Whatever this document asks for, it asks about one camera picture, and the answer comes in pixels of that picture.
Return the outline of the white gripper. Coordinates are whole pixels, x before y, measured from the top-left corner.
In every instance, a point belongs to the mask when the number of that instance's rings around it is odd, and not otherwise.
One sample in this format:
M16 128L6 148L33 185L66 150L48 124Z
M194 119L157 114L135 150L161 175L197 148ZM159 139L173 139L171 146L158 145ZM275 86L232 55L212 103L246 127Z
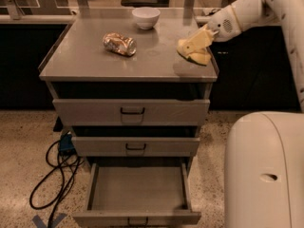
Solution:
M232 7L225 7L211 16L207 25L204 25L182 44L185 55L196 52L199 49L209 47L213 41L226 42L242 33L238 19Z

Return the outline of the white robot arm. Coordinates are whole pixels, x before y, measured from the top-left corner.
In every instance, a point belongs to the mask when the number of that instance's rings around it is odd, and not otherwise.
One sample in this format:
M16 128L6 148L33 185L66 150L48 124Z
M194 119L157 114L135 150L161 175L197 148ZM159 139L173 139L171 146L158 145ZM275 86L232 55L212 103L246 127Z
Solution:
M233 125L224 161L225 228L304 228L304 0L237 0L177 45L184 59L205 65L212 43L272 20L283 31L301 110L251 113Z

